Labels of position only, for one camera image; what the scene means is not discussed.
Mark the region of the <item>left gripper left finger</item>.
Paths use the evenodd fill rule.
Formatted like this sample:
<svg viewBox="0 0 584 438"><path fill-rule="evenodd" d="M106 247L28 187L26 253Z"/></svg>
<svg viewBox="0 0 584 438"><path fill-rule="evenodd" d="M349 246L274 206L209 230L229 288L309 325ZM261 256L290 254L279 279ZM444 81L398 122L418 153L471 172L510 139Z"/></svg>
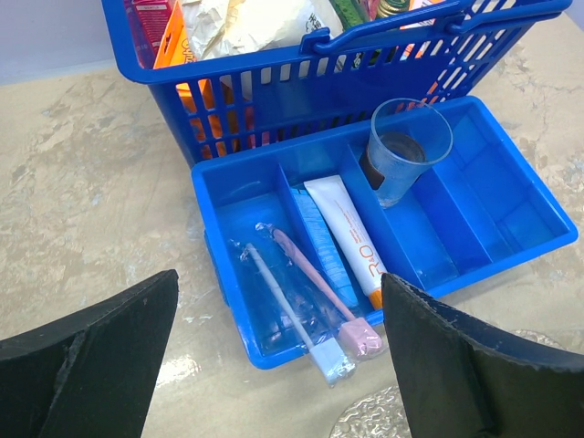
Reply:
<svg viewBox="0 0 584 438"><path fill-rule="evenodd" d="M1 342L4 437L139 437L178 302L161 271Z"/></svg>

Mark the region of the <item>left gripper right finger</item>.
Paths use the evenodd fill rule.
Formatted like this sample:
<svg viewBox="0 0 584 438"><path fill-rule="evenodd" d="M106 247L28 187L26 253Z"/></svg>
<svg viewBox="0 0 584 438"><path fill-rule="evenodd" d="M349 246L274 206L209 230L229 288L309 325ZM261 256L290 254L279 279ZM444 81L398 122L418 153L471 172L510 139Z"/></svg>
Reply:
<svg viewBox="0 0 584 438"><path fill-rule="evenodd" d="M414 437L580 437L583 357L382 277L384 327Z"/></svg>

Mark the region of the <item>clear blue banded cup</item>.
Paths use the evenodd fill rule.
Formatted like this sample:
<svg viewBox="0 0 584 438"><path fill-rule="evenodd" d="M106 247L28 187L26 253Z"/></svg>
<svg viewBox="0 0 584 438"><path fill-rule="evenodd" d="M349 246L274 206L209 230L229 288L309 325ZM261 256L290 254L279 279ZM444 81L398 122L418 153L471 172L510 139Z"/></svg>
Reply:
<svg viewBox="0 0 584 438"><path fill-rule="evenodd" d="M445 116L416 99L390 99L374 110L360 167L383 208L396 205L420 176L451 152Z"/></svg>

